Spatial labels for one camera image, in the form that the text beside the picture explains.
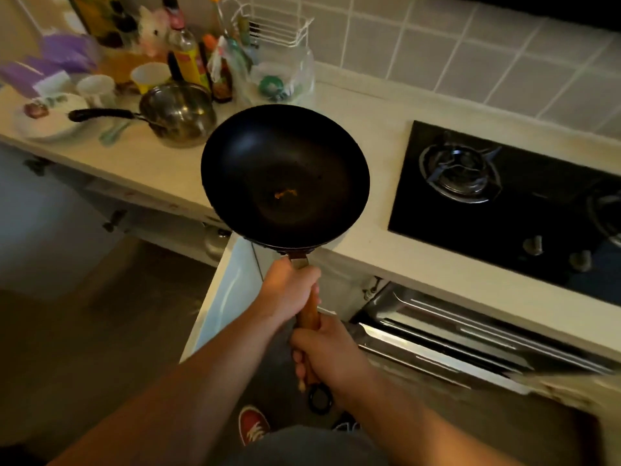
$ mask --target purple plastic bag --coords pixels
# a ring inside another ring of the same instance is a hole
[[[23,62],[0,65],[0,80],[27,98],[47,96],[70,88],[69,75],[58,65],[27,56]]]
[[[96,69],[101,60],[97,41],[87,35],[50,34],[40,42],[44,59],[67,73],[85,73]]]

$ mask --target stainless steel saucepan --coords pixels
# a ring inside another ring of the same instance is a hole
[[[138,106],[128,109],[76,109],[68,115],[74,122],[112,116],[141,119],[169,147],[204,144],[216,126],[211,95],[204,87],[185,81],[171,81],[147,91]]]

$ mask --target gas stove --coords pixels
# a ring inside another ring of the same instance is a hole
[[[415,121],[388,229],[621,305],[606,172]]]

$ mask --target wooden handle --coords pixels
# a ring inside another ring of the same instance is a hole
[[[311,291],[309,300],[306,301],[306,304],[298,313],[298,327],[301,327],[302,329],[319,330],[321,327],[321,321],[319,320],[319,313],[317,312],[318,301],[319,297]],[[306,391],[306,386],[321,383],[317,375],[315,375],[315,371],[313,371],[311,362],[306,354],[304,355],[304,367],[306,368],[306,377],[304,381],[300,381],[299,383],[299,390],[301,392]]]

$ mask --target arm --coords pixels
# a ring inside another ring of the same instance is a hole
[[[276,261],[240,317],[51,464],[203,464],[272,336],[317,290],[319,275]]]
[[[291,336],[296,375],[304,378],[302,352],[332,389],[338,404],[399,466],[519,466],[426,408],[373,368],[335,317],[321,315],[321,329]]]

